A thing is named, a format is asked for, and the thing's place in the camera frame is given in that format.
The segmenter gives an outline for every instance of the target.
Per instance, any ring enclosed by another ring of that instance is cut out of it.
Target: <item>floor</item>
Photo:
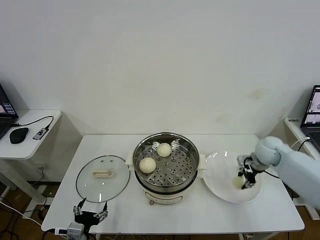
[[[59,186],[53,185],[48,186],[45,192],[43,193],[47,197],[54,197]],[[5,186],[0,185],[0,194],[4,191]],[[30,197],[27,196],[23,191],[17,189],[16,191],[10,191],[5,197],[12,206],[19,210],[23,211],[27,203],[30,201]],[[41,240],[43,236],[43,231],[40,227],[27,219],[22,219],[18,214],[12,214],[3,210],[5,206],[0,206],[0,240],[16,240],[17,238],[8,232],[3,232],[4,229],[13,232],[18,236],[20,240]],[[297,207],[298,212],[301,215],[301,218],[304,221],[305,229],[298,232],[290,232],[289,240],[317,240],[320,239],[320,221],[312,221],[305,210],[304,207]],[[45,216],[48,210],[43,210],[43,215]],[[39,223],[42,221],[38,217],[38,212],[35,212],[32,215],[32,218]],[[109,240],[113,239],[115,235],[102,235],[100,240]],[[45,236],[45,240],[62,240],[63,238],[59,236],[54,236],[51,233],[48,233]],[[125,235],[124,240],[238,240],[238,235]],[[279,233],[271,240],[288,240],[288,233],[283,232]]]

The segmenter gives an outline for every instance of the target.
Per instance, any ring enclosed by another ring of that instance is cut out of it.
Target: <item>pot handle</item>
[[[128,156],[126,157],[126,160],[125,160],[125,165],[129,166],[129,170],[130,171],[135,169],[134,168],[134,163],[133,163],[133,156],[134,156],[134,152],[130,151]]]
[[[206,160],[206,155],[204,154],[199,154],[199,165],[198,165],[198,177],[199,178],[204,178],[204,170],[207,169],[207,160]]]

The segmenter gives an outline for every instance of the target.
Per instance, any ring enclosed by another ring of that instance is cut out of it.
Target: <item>white wall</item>
[[[74,143],[77,131],[264,136],[319,83],[319,11],[318,0],[3,0],[0,78],[18,108],[61,109]]]

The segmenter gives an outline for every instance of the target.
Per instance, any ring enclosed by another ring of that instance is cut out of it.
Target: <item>white plate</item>
[[[261,174],[255,176],[256,184],[249,189],[238,189],[234,186],[234,177],[238,175],[237,157],[243,153],[215,152],[206,158],[207,169],[204,171],[204,182],[219,198],[234,204],[252,201],[261,192]]]

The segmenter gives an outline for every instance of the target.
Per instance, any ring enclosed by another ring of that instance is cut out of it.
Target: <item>laptop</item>
[[[17,112],[12,107],[4,89],[0,85],[0,139],[18,118]]]
[[[306,136],[310,137],[313,145],[320,152],[320,85],[313,87],[301,129]]]

